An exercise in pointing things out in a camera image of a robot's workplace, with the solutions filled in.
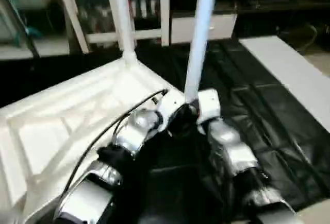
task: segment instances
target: white vertical pole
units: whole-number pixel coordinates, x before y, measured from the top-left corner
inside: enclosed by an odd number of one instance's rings
[[[133,33],[130,23],[130,14],[128,7],[128,0],[116,0],[118,17],[119,17],[119,31],[123,44],[123,58],[128,62],[137,60],[134,51]]]
[[[190,45],[185,85],[185,98],[187,103],[191,103],[197,99],[214,4],[215,0],[197,0],[195,29]]]
[[[161,45],[169,45],[170,0],[160,0]]]

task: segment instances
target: black fabric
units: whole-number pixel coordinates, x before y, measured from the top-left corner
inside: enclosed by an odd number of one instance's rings
[[[248,168],[237,174],[233,178],[233,183],[237,195],[242,198],[252,191],[270,187],[272,184],[271,177],[256,167]]]
[[[137,52],[142,62],[181,90],[188,54],[189,45],[154,57],[152,49]],[[218,90],[224,120],[240,130],[295,210],[329,197],[330,134],[239,42],[209,43],[200,85],[206,88]],[[220,209],[218,218],[224,219]]]
[[[189,45],[141,46],[136,52],[140,61],[183,90]],[[16,62],[15,68],[1,64],[8,90],[2,104],[112,60],[106,52],[79,58],[48,58],[36,66]],[[329,197],[330,134],[238,41],[208,44],[200,85],[206,88],[218,91],[225,122],[240,130],[295,210]],[[220,189],[214,187],[205,157],[208,149],[206,138],[196,131],[177,138],[160,134],[146,144],[137,161],[149,168],[137,187],[141,198],[129,199],[141,208],[136,222],[221,223],[242,218],[228,177],[223,175]]]

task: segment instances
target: floor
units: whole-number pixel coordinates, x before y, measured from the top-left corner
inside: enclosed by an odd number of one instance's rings
[[[69,42],[66,36],[51,36],[35,39],[34,43],[41,57],[69,54]],[[0,44],[0,60],[31,58],[32,53],[25,44],[17,47],[13,44]]]
[[[323,74],[330,77],[330,53],[324,51],[317,45],[311,46],[303,56],[305,59],[319,69]]]

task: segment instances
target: glass cabinet door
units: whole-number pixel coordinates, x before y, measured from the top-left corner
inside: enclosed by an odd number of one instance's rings
[[[84,34],[115,32],[109,0],[75,0]]]
[[[160,29],[160,0],[128,0],[136,31]]]

